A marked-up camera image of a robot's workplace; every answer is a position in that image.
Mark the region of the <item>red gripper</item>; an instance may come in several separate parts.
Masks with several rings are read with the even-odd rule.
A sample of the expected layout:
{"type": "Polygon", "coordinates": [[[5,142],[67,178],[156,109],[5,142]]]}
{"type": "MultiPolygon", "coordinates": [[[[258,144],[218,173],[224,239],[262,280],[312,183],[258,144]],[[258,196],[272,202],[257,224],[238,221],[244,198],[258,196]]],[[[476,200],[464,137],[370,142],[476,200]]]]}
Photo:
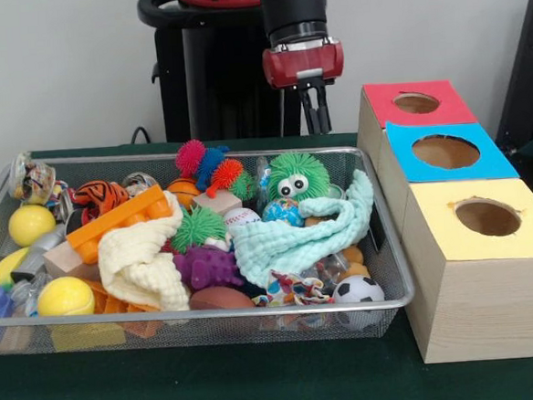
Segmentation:
{"type": "MultiPolygon", "coordinates": [[[[262,55],[266,81],[275,89],[294,87],[308,78],[333,81],[342,75],[344,62],[343,46],[335,38],[280,44],[264,50],[262,55]]],[[[327,134],[331,132],[332,125],[325,83],[315,86],[318,101],[316,109],[310,99],[310,90],[310,86],[298,88],[308,134],[327,134]]]]}

